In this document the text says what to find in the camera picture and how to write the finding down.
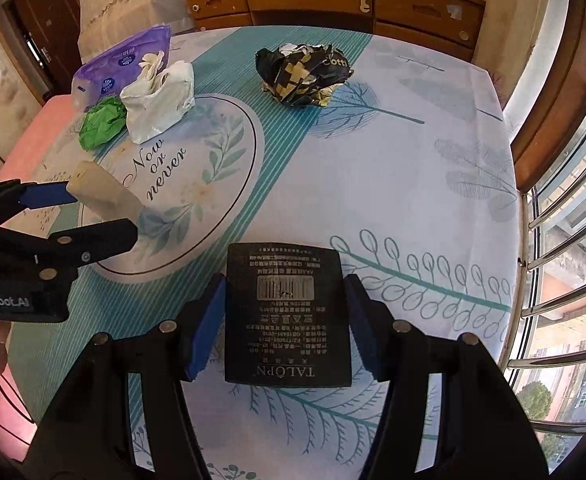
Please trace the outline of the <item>metal window bars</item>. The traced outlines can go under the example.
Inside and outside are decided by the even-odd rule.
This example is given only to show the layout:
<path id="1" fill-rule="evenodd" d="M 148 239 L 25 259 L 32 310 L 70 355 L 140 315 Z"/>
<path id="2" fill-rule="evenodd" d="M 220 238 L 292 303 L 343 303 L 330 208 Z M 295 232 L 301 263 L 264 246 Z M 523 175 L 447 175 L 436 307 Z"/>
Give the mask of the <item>metal window bars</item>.
<path id="1" fill-rule="evenodd" d="M 506 378 L 555 470 L 586 433 L 586 116 L 526 206 L 523 318 Z"/>

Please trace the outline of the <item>black packet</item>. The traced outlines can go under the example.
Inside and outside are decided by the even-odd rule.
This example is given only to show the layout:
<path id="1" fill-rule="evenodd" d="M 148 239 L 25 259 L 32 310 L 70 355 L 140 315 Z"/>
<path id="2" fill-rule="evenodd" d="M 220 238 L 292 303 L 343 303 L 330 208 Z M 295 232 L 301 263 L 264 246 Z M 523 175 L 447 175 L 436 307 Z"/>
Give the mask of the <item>black packet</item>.
<path id="1" fill-rule="evenodd" d="M 224 379 L 270 388 L 351 385 L 348 307 L 336 250 L 228 247 Z"/>

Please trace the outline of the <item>white crumpled paper bag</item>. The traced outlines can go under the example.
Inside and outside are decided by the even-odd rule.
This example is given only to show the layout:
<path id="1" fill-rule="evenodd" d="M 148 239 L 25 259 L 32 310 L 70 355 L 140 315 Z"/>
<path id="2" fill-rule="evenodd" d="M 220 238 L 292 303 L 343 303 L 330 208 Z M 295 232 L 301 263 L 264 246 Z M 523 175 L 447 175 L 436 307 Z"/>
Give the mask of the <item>white crumpled paper bag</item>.
<path id="1" fill-rule="evenodd" d="M 119 93 L 127 112 L 126 128 L 134 144 L 156 138 L 180 122 L 195 105 L 194 69 L 178 61 L 164 66 L 165 52 L 147 53 L 139 63 L 141 73 Z"/>

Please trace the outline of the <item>green plastic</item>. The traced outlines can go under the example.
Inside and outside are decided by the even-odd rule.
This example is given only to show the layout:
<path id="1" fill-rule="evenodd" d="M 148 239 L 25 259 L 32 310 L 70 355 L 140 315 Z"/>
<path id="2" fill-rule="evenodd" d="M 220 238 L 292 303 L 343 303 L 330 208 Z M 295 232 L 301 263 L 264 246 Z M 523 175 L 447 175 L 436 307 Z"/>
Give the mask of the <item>green plastic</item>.
<path id="1" fill-rule="evenodd" d="M 78 134 L 80 146 L 85 151 L 107 143 L 126 125 L 127 109 L 118 96 L 108 96 L 92 106 L 84 116 Z"/>

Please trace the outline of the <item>wooden dresser with drawers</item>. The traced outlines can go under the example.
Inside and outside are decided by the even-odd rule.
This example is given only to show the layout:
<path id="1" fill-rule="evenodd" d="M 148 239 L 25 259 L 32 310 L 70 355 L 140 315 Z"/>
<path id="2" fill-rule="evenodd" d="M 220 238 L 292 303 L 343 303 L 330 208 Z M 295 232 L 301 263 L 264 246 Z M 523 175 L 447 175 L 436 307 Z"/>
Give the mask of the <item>wooden dresser with drawers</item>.
<path id="1" fill-rule="evenodd" d="M 473 58 L 483 0 L 186 0 L 197 30 L 308 25 L 370 32 Z"/>

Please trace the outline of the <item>brown wooden door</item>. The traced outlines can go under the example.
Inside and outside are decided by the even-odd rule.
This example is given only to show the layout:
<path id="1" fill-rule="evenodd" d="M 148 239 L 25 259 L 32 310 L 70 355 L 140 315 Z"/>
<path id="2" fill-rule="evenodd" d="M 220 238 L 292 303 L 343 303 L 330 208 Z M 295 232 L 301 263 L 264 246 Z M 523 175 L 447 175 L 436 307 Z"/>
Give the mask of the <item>brown wooden door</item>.
<path id="1" fill-rule="evenodd" d="M 46 95 L 69 94 L 72 77 L 82 64 L 78 0 L 8 0 L 2 6 L 50 87 Z"/>

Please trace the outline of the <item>black gold crumpled wrapper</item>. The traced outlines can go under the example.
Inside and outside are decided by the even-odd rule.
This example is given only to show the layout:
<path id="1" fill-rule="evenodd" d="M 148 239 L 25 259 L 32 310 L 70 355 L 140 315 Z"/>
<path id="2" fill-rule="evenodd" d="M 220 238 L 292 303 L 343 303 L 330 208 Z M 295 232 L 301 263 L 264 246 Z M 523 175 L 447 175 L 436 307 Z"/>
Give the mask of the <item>black gold crumpled wrapper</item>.
<path id="1" fill-rule="evenodd" d="M 332 44 L 282 44 L 255 54 L 261 88 L 288 107 L 326 107 L 354 70 Z"/>

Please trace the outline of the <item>purple plastic wipes pack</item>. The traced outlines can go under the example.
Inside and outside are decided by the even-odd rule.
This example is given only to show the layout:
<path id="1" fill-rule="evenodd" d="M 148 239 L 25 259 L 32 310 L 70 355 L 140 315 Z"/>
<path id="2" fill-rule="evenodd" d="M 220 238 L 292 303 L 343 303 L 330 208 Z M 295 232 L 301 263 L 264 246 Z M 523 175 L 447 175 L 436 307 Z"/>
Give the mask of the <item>purple plastic wipes pack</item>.
<path id="1" fill-rule="evenodd" d="M 85 112 L 108 96 L 118 96 L 141 73 L 146 54 L 168 54 L 171 29 L 156 25 L 137 32 L 84 63 L 72 77 L 72 104 Z"/>

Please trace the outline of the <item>white teal patterned tablecloth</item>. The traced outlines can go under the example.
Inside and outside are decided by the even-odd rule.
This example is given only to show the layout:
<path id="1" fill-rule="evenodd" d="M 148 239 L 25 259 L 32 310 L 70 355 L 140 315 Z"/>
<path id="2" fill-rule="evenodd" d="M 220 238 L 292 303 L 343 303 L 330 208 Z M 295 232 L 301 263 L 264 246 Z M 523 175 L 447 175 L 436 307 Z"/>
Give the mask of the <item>white teal patterned tablecloth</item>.
<path id="1" fill-rule="evenodd" d="M 261 88 L 255 54 L 332 44 L 352 77 L 327 107 Z M 18 324 L 10 369 L 41 417 L 88 338 L 145 332 L 196 297 L 234 242 L 336 250 L 345 273 L 424 333 L 471 332 L 493 356 L 508 330 L 520 228 L 508 130 L 486 70 L 406 42 L 326 28 L 174 38 L 196 104 L 155 140 L 80 148 L 79 116 L 26 172 L 61 181 L 84 159 L 150 208 L 132 252 L 80 271 L 62 324 Z"/>

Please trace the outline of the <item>pink bed sheet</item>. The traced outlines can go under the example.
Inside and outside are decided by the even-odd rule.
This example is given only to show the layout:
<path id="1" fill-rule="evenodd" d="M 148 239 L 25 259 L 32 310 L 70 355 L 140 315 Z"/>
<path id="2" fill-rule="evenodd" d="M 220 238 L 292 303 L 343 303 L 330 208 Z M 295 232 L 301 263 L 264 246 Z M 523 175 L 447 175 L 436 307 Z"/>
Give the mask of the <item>pink bed sheet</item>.
<path id="1" fill-rule="evenodd" d="M 72 97 L 54 96 L 25 130 L 8 160 L 0 170 L 0 181 L 19 178 L 25 181 L 49 151 L 58 135 L 78 117 Z M 9 366 L 0 377 L 0 451 L 11 460 L 21 462 L 28 451 L 37 425 L 28 422 L 27 408 L 20 402 Z"/>

